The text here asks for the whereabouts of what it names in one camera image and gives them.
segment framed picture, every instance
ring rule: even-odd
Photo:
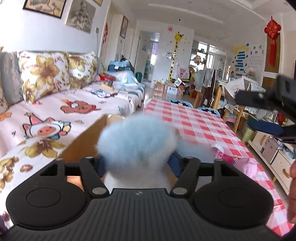
[[[99,6],[102,6],[103,0],[93,0],[93,1],[96,2]]]
[[[120,30],[120,36],[125,38],[126,37],[126,30],[128,28],[128,19],[126,16],[123,17],[121,30]]]
[[[73,0],[66,25],[90,33],[96,8],[85,0]]]
[[[66,0],[26,0],[23,9],[61,18]]]

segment red tassel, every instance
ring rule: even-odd
[[[275,60],[276,60],[276,41],[272,40],[270,44],[269,64],[271,66],[275,66]]]

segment trash can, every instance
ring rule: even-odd
[[[255,131],[251,129],[249,126],[246,126],[245,133],[242,137],[242,142],[247,144],[249,140],[253,140]]]
[[[141,83],[141,81],[142,81],[142,73],[141,72],[137,72],[136,74],[135,74],[135,77],[136,77],[136,79],[139,81],[139,83]]]

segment giraffe toy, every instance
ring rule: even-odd
[[[180,34],[180,32],[175,34],[175,49],[174,49],[174,54],[172,56],[172,64],[171,64],[171,67],[170,67],[170,73],[169,73],[169,76],[168,76],[169,81],[172,81],[172,73],[173,73],[173,69],[174,69],[174,65],[175,65],[175,55],[176,55],[176,52],[177,52],[177,49],[178,49],[178,46],[179,46],[179,42],[182,40],[183,36],[184,35]]]

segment red checkered tablecloth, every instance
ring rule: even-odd
[[[225,154],[254,158],[217,115],[155,99],[145,103],[144,115],[153,115],[171,123],[179,130],[183,139],[192,143],[210,146],[219,144]],[[257,166],[258,172],[253,180],[268,190],[274,199],[274,210],[267,226],[279,236],[283,236],[292,229],[292,225],[287,221],[287,211],[263,167],[260,164]]]

